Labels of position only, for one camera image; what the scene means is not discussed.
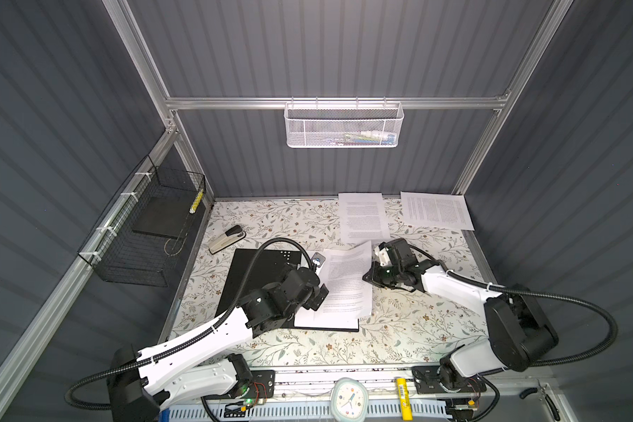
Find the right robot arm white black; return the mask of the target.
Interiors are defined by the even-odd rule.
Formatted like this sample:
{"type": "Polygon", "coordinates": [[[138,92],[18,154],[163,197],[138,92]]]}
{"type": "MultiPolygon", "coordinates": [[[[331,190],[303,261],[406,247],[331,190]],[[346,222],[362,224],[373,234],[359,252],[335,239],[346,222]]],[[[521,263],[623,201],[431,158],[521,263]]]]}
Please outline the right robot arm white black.
{"type": "Polygon", "coordinates": [[[379,244],[362,279],[378,288],[439,295],[485,320],[486,339],[441,358],[437,378],[446,392],[458,392],[469,379],[491,370],[523,372],[559,343],[534,297],[497,292],[495,285],[457,274],[436,258],[418,260],[417,251],[402,238],[379,244]]]}

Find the beige black clip folder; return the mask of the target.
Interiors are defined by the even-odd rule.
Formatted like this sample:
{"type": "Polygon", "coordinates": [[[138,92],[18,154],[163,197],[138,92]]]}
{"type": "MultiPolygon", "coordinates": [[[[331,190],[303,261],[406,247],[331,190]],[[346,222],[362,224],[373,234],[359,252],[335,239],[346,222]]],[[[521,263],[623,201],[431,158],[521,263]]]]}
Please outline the beige black clip folder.
{"type": "MultiPolygon", "coordinates": [[[[225,312],[241,284],[242,277],[248,265],[251,263],[253,255],[256,253],[255,249],[243,249],[238,248],[233,255],[230,269],[223,287],[223,293],[216,309],[215,316],[218,317],[225,312]]],[[[257,264],[253,267],[251,276],[244,289],[242,290],[242,296],[247,295],[250,291],[263,288],[270,282],[278,280],[281,274],[281,270],[284,265],[291,265],[292,267],[304,267],[304,259],[299,251],[293,250],[265,250],[262,251],[257,264]]],[[[334,332],[358,332],[360,325],[355,320],[349,327],[336,328],[336,327],[317,327],[316,325],[295,325],[293,319],[286,321],[281,327],[282,329],[294,330],[305,329],[315,331],[334,331],[334,332]]]]}

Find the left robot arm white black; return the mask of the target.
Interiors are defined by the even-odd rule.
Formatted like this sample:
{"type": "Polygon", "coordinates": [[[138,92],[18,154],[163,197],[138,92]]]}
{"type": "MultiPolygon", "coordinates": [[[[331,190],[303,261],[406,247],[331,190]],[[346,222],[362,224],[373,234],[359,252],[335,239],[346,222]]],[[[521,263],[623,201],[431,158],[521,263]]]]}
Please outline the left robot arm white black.
{"type": "Polygon", "coordinates": [[[113,420],[153,421],[161,411],[191,398],[244,395],[251,370],[240,354],[206,367],[200,363],[281,329],[299,309],[315,311],[327,295],[317,271],[286,266],[276,281],[243,295],[233,308],[177,339],[142,350],[119,349],[107,378],[113,420]]]}

